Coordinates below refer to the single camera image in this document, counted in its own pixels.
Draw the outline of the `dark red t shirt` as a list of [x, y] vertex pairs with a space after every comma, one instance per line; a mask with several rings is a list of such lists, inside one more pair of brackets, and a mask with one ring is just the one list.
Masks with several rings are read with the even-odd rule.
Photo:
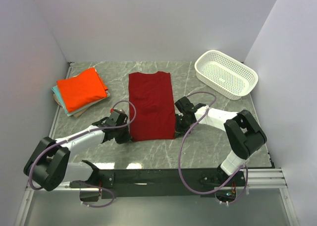
[[170, 73], [129, 74], [130, 135], [134, 142], [174, 139], [176, 116]]

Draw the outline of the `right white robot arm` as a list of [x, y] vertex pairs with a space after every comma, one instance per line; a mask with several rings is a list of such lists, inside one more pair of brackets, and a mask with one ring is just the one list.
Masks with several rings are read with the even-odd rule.
[[227, 112], [202, 103], [194, 105], [187, 97], [179, 99], [175, 106], [182, 113], [176, 116], [175, 134], [183, 137], [183, 144], [198, 124], [226, 133], [231, 151], [218, 167], [217, 180], [221, 185], [230, 185], [235, 179], [234, 172], [267, 142], [264, 131], [248, 110]]

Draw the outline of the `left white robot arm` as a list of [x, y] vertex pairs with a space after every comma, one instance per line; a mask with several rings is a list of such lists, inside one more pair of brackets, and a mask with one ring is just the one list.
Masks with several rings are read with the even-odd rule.
[[52, 139], [43, 138], [24, 167], [29, 185], [34, 190], [52, 191], [65, 181], [80, 181], [87, 187], [99, 186], [100, 169], [93, 163], [82, 160], [71, 163], [71, 156], [88, 147], [115, 139], [118, 144], [131, 139], [128, 116], [113, 110], [109, 117], [94, 122], [88, 128], [73, 135]]

